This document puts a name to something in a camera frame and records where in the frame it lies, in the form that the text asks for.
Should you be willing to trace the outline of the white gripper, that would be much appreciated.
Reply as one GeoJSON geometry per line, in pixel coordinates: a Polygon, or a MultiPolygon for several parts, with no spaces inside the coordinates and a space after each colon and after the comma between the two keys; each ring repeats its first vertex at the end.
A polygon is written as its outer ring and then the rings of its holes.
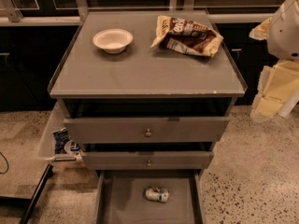
{"type": "MultiPolygon", "coordinates": [[[[249,37],[267,40],[272,18],[253,28],[249,37]]],[[[265,66],[260,74],[250,116],[256,122],[270,120],[275,115],[286,118],[299,102],[299,62],[280,60],[273,67],[265,66]]]]}

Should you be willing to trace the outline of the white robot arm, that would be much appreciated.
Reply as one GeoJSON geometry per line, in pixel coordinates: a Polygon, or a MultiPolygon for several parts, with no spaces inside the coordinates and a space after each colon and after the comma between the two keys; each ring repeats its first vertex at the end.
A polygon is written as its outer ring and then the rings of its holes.
{"type": "Polygon", "coordinates": [[[256,122],[275,115],[287,117],[298,103],[299,92],[299,0],[285,0],[277,12],[249,33],[266,40],[268,52],[278,58],[260,74],[250,116],[256,122]]]}

